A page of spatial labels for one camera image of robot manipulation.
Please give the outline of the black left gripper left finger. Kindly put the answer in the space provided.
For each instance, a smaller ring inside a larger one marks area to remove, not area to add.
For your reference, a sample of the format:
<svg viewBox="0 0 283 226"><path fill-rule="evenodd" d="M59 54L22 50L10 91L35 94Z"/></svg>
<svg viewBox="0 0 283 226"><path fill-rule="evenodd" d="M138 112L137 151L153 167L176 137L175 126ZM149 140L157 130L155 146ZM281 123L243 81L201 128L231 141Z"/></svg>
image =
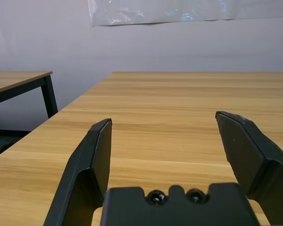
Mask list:
<svg viewBox="0 0 283 226"><path fill-rule="evenodd" d="M101 120L88 130L71 154L55 192L46 226L89 226L102 207L108 187L112 120Z"/></svg>

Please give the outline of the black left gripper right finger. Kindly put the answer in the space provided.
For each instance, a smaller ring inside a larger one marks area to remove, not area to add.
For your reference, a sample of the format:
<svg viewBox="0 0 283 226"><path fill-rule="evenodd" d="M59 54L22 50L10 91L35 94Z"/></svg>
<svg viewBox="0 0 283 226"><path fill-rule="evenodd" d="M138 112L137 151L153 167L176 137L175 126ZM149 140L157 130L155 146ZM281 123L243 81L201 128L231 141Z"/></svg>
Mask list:
<svg viewBox="0 0 283 226"><path fill-rule="evenodd" d="M215 118L238 184L270 224L283 225L283 151L241 115L217 111Z"/></svg>

